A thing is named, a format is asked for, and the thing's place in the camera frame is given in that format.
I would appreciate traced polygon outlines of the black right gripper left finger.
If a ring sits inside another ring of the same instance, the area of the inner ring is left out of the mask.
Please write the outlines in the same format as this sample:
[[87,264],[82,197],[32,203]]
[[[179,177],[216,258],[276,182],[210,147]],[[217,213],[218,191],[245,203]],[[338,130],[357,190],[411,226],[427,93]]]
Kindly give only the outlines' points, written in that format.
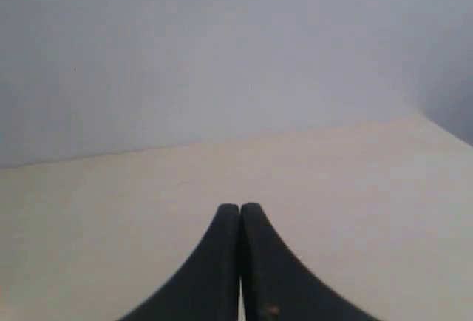
[[123,320],[237,320],[239,207],[222,204],[178,271]]

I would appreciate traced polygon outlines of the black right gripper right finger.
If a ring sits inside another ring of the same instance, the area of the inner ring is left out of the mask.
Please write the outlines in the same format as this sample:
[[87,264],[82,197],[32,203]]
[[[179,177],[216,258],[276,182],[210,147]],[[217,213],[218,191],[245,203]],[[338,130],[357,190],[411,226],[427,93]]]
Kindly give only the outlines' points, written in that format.
[[246,320],[372,320],[313,275],[258,203],[240,212],[240,276]]

